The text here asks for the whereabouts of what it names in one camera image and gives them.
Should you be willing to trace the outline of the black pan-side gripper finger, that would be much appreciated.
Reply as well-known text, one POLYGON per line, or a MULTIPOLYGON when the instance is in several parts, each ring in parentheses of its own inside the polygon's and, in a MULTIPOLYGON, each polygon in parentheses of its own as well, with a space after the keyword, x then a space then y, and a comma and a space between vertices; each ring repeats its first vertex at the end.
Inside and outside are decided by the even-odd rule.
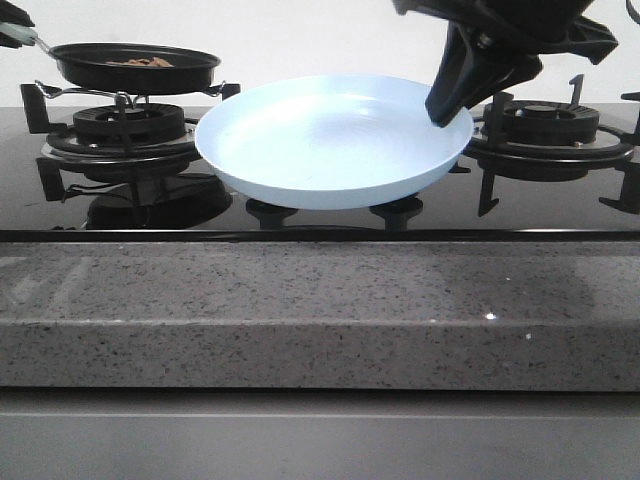
POLYGON ((21 48, 34 46, 35 24, 29 14, 9 1, 1 0, 1 46, 21 48))

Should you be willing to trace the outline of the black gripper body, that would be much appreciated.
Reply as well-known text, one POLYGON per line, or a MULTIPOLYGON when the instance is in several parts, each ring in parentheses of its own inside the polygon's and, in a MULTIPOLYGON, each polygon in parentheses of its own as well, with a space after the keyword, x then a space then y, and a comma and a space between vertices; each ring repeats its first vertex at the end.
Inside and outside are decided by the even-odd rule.
POLYGON ((586 18, 589 1, 395 1, 396 12, 416 11, 465 25, 529 54, 571 53, 597 65, 617 46, 608 27, 586 18))

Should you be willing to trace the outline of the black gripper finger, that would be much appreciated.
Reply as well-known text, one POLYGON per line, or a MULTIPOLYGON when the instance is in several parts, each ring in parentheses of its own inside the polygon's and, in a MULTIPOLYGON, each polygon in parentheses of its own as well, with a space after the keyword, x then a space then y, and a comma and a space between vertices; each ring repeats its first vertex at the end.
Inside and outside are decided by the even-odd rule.
POLYGON ((440 66, 425 101, 429 118, 439 127, 447 126, 465 105, 472 53, 468 30, 450 22, 440 66))
POLYGON ((534 79, 543 69, 537 55, 518 55, 508 62, 482 60, 467 76, 470 90, 464 106, 471 108, 509 87, 534 79))

